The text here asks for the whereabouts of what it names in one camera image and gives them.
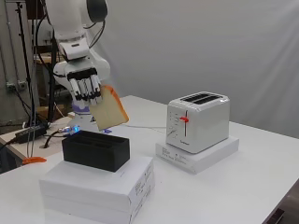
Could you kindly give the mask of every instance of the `bread slice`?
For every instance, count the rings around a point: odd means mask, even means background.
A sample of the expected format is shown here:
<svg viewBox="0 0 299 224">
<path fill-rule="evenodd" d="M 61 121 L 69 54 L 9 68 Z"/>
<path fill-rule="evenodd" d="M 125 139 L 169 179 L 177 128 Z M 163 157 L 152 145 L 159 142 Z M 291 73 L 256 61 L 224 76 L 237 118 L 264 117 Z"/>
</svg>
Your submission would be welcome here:
<svg viewBox="0 0 299 224">
<path fill-rule="evenodd" d="M 91 113 L 96 120 L 99 130 L 120 125 L 129 120 L 124 111 L 120 97 L 110 86 L 101 86 L 102 102 L 90 105 Z"/>
</svg>

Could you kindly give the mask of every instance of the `toaster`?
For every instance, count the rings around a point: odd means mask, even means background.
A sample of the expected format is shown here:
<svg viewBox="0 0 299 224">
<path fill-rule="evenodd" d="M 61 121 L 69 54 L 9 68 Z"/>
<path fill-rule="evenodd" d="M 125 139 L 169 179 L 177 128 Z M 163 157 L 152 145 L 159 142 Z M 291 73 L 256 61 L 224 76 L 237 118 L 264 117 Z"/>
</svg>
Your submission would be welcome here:
<svg viewBox="0 0 299 224">
<path fill-rule="evenodd" d="M 167 108 L 166 143 L 199 153 L 229 136 L 230 99 L 199 92 L 171 101 Z"/>
</svg>

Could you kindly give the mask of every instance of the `white backdrop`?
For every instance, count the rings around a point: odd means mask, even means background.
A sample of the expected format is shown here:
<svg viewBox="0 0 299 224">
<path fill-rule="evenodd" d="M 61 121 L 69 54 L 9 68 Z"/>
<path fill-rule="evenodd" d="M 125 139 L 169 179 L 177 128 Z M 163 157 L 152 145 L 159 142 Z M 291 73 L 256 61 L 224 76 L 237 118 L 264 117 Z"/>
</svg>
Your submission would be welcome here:
<svg viewBox="0 0 299 224">
<path fill-rule="evenodd" d="M 96 47 L 121 95 L 214 91 L 231 98 L 232 121 L 299 137 L 299 0 L 107 3 Z"/>
</svg>

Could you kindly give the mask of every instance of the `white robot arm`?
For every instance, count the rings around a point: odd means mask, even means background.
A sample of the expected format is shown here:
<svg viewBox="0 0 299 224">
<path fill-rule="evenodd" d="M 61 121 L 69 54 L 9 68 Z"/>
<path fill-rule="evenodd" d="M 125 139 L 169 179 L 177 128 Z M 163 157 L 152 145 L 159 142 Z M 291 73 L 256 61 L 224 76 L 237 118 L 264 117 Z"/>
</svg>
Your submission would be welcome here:
<svg viewBox="0 0 299 224">
<path fill-rule="evenodd" d="M 106 0 L 46 0 L 47 13 L 59 51 L 65 62 L 57 63 L 56 81 L 65 86 L 73 97 L 75 118 L 69 125 L 99 132 L 90 105 L 101 102 L 101 80 L 110 74 L 109 63 L 90 49 L 84 27 L 104 22 Z"/>
</svg>

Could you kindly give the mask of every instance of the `white base platform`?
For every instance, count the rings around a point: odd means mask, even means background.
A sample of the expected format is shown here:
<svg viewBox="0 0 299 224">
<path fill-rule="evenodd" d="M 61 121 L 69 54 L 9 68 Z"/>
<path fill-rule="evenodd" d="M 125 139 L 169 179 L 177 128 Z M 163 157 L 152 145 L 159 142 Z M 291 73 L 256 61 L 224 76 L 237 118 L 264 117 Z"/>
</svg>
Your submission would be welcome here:
<svg viewBox="0 0 299 224">
<path fill-rule="evenodd" d="M 192 154 L 178 147 L 173 147 L 166 142 L 159 142 L 156 144 L 156 155 L 183 170 L 198 174 L 237 152 L 238 146 L 239 139 L 229 136 L 229 138 L 213 147 L 209 147 L 200 153 Z"/>
<path fill-rule="evenodd" d="M 131 158 L 115 173 L 61 161 L 39 183 L 46 224 L 67 217 L 130 224 L 155 185 L 150 157 Z"/>
</svg>

